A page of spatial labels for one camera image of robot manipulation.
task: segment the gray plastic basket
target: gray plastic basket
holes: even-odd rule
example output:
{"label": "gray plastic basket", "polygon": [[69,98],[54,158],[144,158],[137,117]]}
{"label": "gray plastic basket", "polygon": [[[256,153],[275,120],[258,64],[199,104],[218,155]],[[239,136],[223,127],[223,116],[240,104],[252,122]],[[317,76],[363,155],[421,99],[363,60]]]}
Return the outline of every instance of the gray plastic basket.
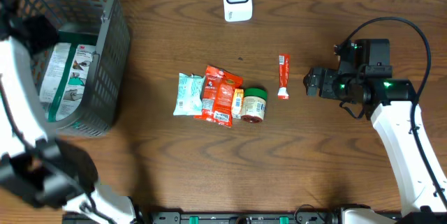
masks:
{"label": "gray plastic basket", "polygon": [[[52,123],[64,135],[99,136],[111,127],[129,51],[129,29],[119,0],[20,0],[20,15],[43,14],[59,30],[98,35],[84,95],[72,115]],[[39,89],[48,57],[32,70]]]}

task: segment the red snack bag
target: red snack bag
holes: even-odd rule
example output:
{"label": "red snack bag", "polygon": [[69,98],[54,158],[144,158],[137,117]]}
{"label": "red snack bag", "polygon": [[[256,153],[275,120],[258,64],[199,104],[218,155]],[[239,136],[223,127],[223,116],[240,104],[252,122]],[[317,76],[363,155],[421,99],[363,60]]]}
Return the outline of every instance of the red snack bag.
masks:
{"label": "red snack bag", "polygon": [[288,81],[288,63],[291,60],[289,54],[279,55],[279,99],[288,99],[287,81]]}
{"label": "red snack bag", "polygon": [[207,67],[205,77],[202,115],[194,116],[194,118],[231,127],[233,94],[235,89],[242,85],[242,78],[212,66]]}

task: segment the jar with green label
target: jar with green label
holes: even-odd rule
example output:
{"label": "jar with green label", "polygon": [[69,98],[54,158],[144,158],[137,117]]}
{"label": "jar with green label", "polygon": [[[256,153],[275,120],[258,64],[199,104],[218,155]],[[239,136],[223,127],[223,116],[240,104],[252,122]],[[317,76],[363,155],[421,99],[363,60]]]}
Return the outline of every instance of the jar with green label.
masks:
{"label": "jar with green label", "polygon": [[260,123],[264,120],[267,92],[250,88],[244,91],[241,118],[249,123]]}

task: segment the green led light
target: green led light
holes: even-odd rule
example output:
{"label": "green led light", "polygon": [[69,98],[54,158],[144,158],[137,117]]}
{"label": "green led light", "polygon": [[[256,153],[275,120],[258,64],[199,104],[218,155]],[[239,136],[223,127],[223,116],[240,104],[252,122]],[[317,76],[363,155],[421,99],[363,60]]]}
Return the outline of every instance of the green led light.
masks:
{"label": "green led light", "polygon": [[383,85],[385,85],[385,88],[388,88],[388,87],[392,86],[393,84],[391,84],[389,82],[383,82]]}

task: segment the wooden table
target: wooden table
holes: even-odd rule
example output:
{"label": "wooden table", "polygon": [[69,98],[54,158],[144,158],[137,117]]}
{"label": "wooden table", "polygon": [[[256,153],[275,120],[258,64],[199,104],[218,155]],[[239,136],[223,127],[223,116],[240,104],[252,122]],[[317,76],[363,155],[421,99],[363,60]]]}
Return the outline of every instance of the wooden table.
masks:
{"label": "wooden table", "polygon": [[[222,0],[121,0],[133,36],[117,124],[101,138],[73,141],[104,183],[148,209],[293,211],[362,203],[399,210],[385,149],[365,119],[338,102],[305,94],[313,66],[337,67],[332,46],[375,17],[403,16],[427,34],[432,74],[420,102],[439,162],[447,168],[447,0],[254,0],[248,22],[224,20]],[[396,22],[356,38],[389,38],[394,76],[417,87],[425,69],[418,34]],[[278,54],[291,54],[290,100],[278,100]],[[212,64],[269,93],[265,121],[224,128],[174,117],[178,73]],[[0,192],[0,223],[60,223]]]}

